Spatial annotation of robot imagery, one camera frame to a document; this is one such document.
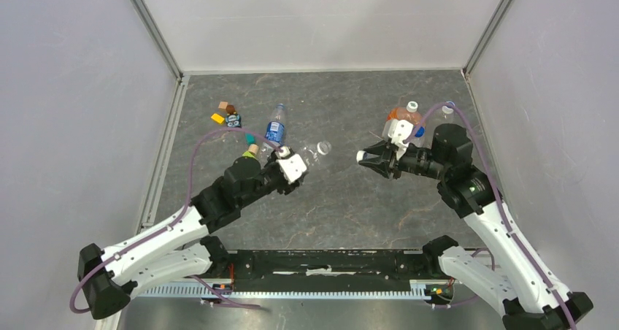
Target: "dark gray stone surface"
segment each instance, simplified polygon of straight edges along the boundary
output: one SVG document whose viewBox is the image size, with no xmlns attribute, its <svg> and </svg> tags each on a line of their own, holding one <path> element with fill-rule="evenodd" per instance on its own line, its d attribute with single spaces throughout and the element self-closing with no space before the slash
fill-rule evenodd
<svg viewBox="0 0 619 330">
<path fill-rule="evenodd" d="M 272 194 L 217 231 L 228 249 L 420 248 L 448 234 L 466 247 L 476 234 L 440 199 L 436 182 L 404 175 L 386 180 L 355 162 L 357 150 L 379 141 L 396 106 L 415 100 L 425 112 L 454 101 L 480 132 L 458 71 L 227 74 L 190 78 L 157 219 L 182 206 L 194 145 L 220 127 L 210 119 L 219 101 L 234 104 L 243 126 L 263 133 L 274 106 L 286 106 L 286 142 L 293 149 L 328 140 L 333 150 L 288 196 Z M 211 184 L 247 145 L 228 133 L 206 142 L 194 167 L 193 195 Z"/>
</svg>

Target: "cable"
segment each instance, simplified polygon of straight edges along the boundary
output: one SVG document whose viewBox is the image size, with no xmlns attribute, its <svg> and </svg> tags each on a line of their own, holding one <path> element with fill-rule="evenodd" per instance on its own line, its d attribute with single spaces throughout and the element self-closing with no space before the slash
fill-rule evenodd
<svg viewBox="0 0 619 330">
<path fill-rule="evenodd" d="M 539 263 L 537 263 L 533 255 L 531 255 L 531 253 L 527 250 L 522 240 L 520 240 L 520 237 L 516 233 L 514 233 L 512 229 L 512 224 L 507 219 L 507 214 L 505 213 L 505 210 L 503 209 L 501 195 L 499 194 L 499 187 L 496 183 L 496 180 L 491 174 L 490 166 L 488 165 L 488 159 L 486 158 L 482 150 L 481 143 L 479 139 L 477 138 L 477 136 L 475 135 L 475 132 L 473 130 L 473 127 L 471 126 L 471 123 L 466 118 L 464 113 L 460 111 L 460 109 L 457 108 L 457 106 L 455 106 L 454 104 L 448 103 L 448 102 L 442 102 L 439 104 L 435 104 L 433 107 L 430 107 L 430 109 L 428 110 L 428 112 L 426 112 L 425 115 L 423 115 L 423 117 L 421 118 L 421 121 L 415 127 L 413 127 L 410 133 L 410 136 L 405 141 L 411 142 L 413 138 L 415 137 L 415 134 L 417 134 L 417 131 L 419 130 L 419 128 L 421 128 L 421 125 L 424 124 L 428 120 L 428 117 L 430 117 L 430 115 L 432 115 L 435 111 L 437 111 L 439 108 L 443 106 L 453 109 L 455 113 L 457 113 L 458 116 L 460 116 L 460 119 L 462 119 L 462 122 L 464 123 L 466 130 L 471 135 L 471 140 L 473 141 L 475 148 L 477 148 L 477 153 L 480 154 L 480 159 L 482 161 L 483 169 L 485 170 L 485 173 L 488 176 L 488 182 L 490 183 L 490 187 L 492 188 L 492 193 L 494 194 L 494 199 L 496 200 L 496 206 L 499 208 L 499 214 L 501 215 L 501 219 L 505 223 L 505 228 L 507 229 L 507 233 L 511 235 L 512 239 L 514 239 L 514 242 L 520 248 L 520 251 L 524 254 L 524 256 L 529 261 L 529 263 L 531 263 L 533 268 L 536 270 L 537 274 L 539 274 L 539 276 L 542 278 L 542 280 L 544 281 L 544 284 L 546 284 L 549 290 L 552 290 L 553 296 L 559 303 L 559 307 L 561 308 L 561 310 L 563 310 L 563 313 L 565 314 L 565 317 L 567 318 L 569 327 L 572 330 L 576 330 L 576 323 L 574 322 L 574 318 L 572 317 L 572 314 L 567 309 L 567 305 L 565 304 L 565 302 L 559 295 L 559 292 L 557 292 L 557 290 L 554 289 L 553 282 L 546 275 L 546 273 L 544 273 L 544 271 L 542 270 L 542 267 L 539 265 Z"/>
<path fill-rule="evenodd" d="M 229 304 L 214 304 L 213 306 L 215 307 L 245 308 L 247 310 L 259 310 L 262 308 L 257 304 L 243 304 L 243 303 L 232 301 L 231 299 L 222 296 L 221 293 L 219 293 L 219 291 L 212 288 L 209 284 L 207 284 L 206 281 L 200 279 L 200 277 L 198 277 L 197 275 L 191 275 L 191 277 L 197 280 L 198 283 L 201 283 L 202 285 L 204 285 L 204 287 L 207 288 L 209 291 L 211 291 L 211 293 L 214 294 L 217 298 L 219 298 L 223 302 L 229 303 Z"/>
<path fill-rule="evenodd" d="M 169 224 L 169 227 L 174 227 L 180 220 L 182 220 L 183 217 L 185 217 L 185 214 L 187 213 L 187 209 L 189 208 L 189 204 L 191 202 L 191 191 L 193 190 L 193 162 L 196 159 L 196 155 L 198 153 L 198 149 L 200 148 L 200 145 L 202 145 L 203 142 L 205 142 L 207 139 L 210 139 L 212 137 L 214 137 L 215 135 L 218 134 L 222 134 L 222 133 L 226 133 L 229 131 L 238 131 L 241 133 L 247 133 L 247 134 L 251 134 L 253 135 L 255 138 L 262 140 L 263 142 L 265 142 L 266 144 L 269 144 L 272 148 L 274 148 L 277 151 L 280 151 L 280 147 L 277 146 L 277 144 L 271 142 L 270 140 L 268 140 L 267 138 L 261 136 L 260 134 L 257 134 L 253 131 L 244 129 L 244 128 L 221 128 L 221 129 L 216 129 L 214 131 L 210 131 L 208 133 L 206 133 L 197 143 L 195 148 L 193 149 L 193 153 L 191 154 L 191 160 L 189 161 L 189 177 L 188 177 L 188 185 L 187 185 L 187 194 L 185 195 L 185 203 L 182 206 L 182 210 L 180 211 L 180 214 Z M 120 250 L 118 252 L 118 256 L 122 256 L 125 253 L 133 250 L 134 248 L 140 246 L 141 244 L 150 241 L 152 239 L 155 239 L 156 237 L 158 237 L 159 235 L 163 234 L 165 231 L 167 231 L 167 226 L 154 231 L 152 234 L 147 235 L 139 240 L 137 240 L 136 242 L 134 242 L 133 244 L 128 245 L 127 247 L 123 248 L 122 250 Z M 89 273 L 87 273 L 87 275 L 84 276 L 84 278 L 82 278 L 80 280 L 80 282 L 77 284 L 77 286 L 75 287 L 75 289 L 73 290 L 73 293 L 71 294 L 71 298 L 69 299 L 69 309 L 76 314 L 82 314 L 82 313 L 86 313 L 88 312 L 90 309 L 88 308 L 82 308 L 79 309 L 77 307 L 75 307 L 75 299 L 77 298 L 77 295 L 80 293 L 80 290 L 82 290 L 82 287 L 93 277 L 93 275 L 95 275 L 99 270 L 103 269 L 105 266 L 107 266 L 108 264 L 112 263 L 112 261 L 115 260 L 115 257 L 112 256 L 108 259 L 106 259 L 105 261 L 102 261 L 99 265 L 97 265 L 96 267 L 93 268 L 93 270 L 91 270 Z"/>
<path fill-rule="evenodd" d="M 492 261 L 492 267 L 491 269 L 494 270 L 496 264 L 494 261 L 494 255 L 492 254 L 492 252 L 490 252 L 490 250 L 487 247 L 482 247 L 482 248 L 478 248 L 475 250 L 475 252 L 473 252 L 471 254 L 471 257 L 475 257 L 478 254 L 480 254 L 481 252 L 487 252 L 490 254 L 490 260 Z M 432 304 L 432 309 L 439 309 L 439 310 L 448 310 L 450 308 L 454 308 L 454 307 L 460 307 L 460 306 L 464 306 L 465 304 L 469 304 L 473 301 L 476 301 L 477 299 L 479 299 L 480 297 L 478 295 L 474 295 L 473 297 L 471 297 L 470 299 L 465 299 L 463 301 L 459 301 L 456 303 L 449 303 L 449 304 Z"/>
</svg>

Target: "plastic bottle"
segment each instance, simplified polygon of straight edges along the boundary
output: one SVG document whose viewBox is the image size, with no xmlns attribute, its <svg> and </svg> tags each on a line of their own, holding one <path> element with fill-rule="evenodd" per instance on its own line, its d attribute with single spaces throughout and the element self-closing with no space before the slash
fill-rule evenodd
<svg viewBox="0 0 619 330">
<path fill-rule="evenodd" d="M 266 125 L 266 133 L 264 134 L 264 137 L 279 146 L 284 145 L 284 122 L 284 104 L 277 104 L 275 110 L 273 110 L 273 113 L 269 118 L 269 124 Z M 273 148 L 271 147 L 271 145 L 265 142 L 262 145 L 261 153 L 270 153 L 272 150 Z"/>
<path fill-rule="evenodd" d="M 453 101 L 448 101 L 448 103 L 455 106 Z M 440 110 L 437 110 L 435 113 L 430 115 L 428 118 L 428 122 L 426 123 L 426 140 L 424 141 L 424 145 L 428 148 L 432 146 L 432 139 L 434 138 L 434 130 L 437 129 L 438 126 L 443 123 L 453 123 L 453 109 L 443 106 Z"/>
<path fill-rule="evenodd" d="M 323 166 L 326 164 L 326 155 L 331 152 L 331 143 L 323 140 L 318 143 L 311 143 L 301 146 L 298 153 L 307 165 L 307 168 Z"/>
<path fill-rule="evenodd" d="M 414 126 L 418 125 L 421 122 L 421 118 L 423 117 L 418 111 L 417 108 L 419 104 L 415 101 L 409 101 L 406 107 L 396 107 L 391 112 L 389 112 L 389 116 L 387 116 L 387 120 L 407 120 L 412 123 Z M 423 134 L 426 132 L 425 125 L 422 125 L 419 128 L 417 134 L 415 134 L 415 138 L 411 141 L 411 143 L 416 147 L 423 146 Z"/>
</svg>

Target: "white panel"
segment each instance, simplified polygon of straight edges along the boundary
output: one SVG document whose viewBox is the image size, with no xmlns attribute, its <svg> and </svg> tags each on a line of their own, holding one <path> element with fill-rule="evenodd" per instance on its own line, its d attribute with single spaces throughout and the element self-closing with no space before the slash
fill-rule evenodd
<svg viewBox="0 0 619 330">
<path fill-rule="evenodd" d="M 499 0 L 145 0 L 185 71 L 462 67 Z"/>
<path fill-rule="evenodd" d="M 0 329 L 92 329 L 78 252 L 135 232 L 174 78 L 129 0 L 0 0 L 0 27 Z"/>
<path fill-rule="evenodd" d="M 616 328 L 619 291 L 618 0 L 514 0 L 472 73 L 507 201 L 522 231 Z"/>
</svg>

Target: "transparent bottle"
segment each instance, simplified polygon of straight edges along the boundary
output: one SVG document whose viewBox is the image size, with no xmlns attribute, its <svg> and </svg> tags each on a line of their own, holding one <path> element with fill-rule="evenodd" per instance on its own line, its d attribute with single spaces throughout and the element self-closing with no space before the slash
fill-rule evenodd
<svg viewBox="0 0 619 330">
<path fill-rule="evenodd" d="M 308 169 L 312 167 L 325 166 L 328 164 L 326 156 L 331 152 L 331 143 L 323 140 L 318 143 L 310 143 L 302 145 L 296 153 L 298 153 L 307 165 Z"/>
<path fill-rule="evenodd" d="M 448 101 L 448 103 L 455 106 L 453 101 Z M 451 107 L 443 106 L 428 118 L 428 122 L 426 123 L 426 139 L 423 142 L 425 147 L 430 148 L 432 146 L 434 131 L 438 126 L 444 123 L 453 123 L 453 109 Z"/>
<path fill-rule="evenodd" d="M 413 126 L 421 123 L 421 118 L 423 117 L 417 109 L 419 108 L 419 104 L 415 101 L 409 101 L 406 107 L 396 107 L 391 112 L 389 112 L 389 116 L 387 116 L 387 121 L 389 120 L 407 120 Z M 426 132 L 425 124 L 419 128 L 417 133 L 415 134 L 415 138 L 411 141 L 411 143 L 416 147 L 423 146 L 423 135 Z"/>
<path fill-rule="evenodd" d="M 274 142 L 276 145 L 284 145 L 285 119 L 284 104 L 277 104 L 275 110 L 273 110 L 273 113 L 269 118 L 269 124 L 266 125 L 266 133 L 264 134 L 264 137 L 271 142 Z M 261 154 L 266 153 L 266 156 L 268 157 L 271 151 L 273 151 L 271 145 L 266 142 L 262 144 L 262 148 L 260 150 Z"/>
</svg>

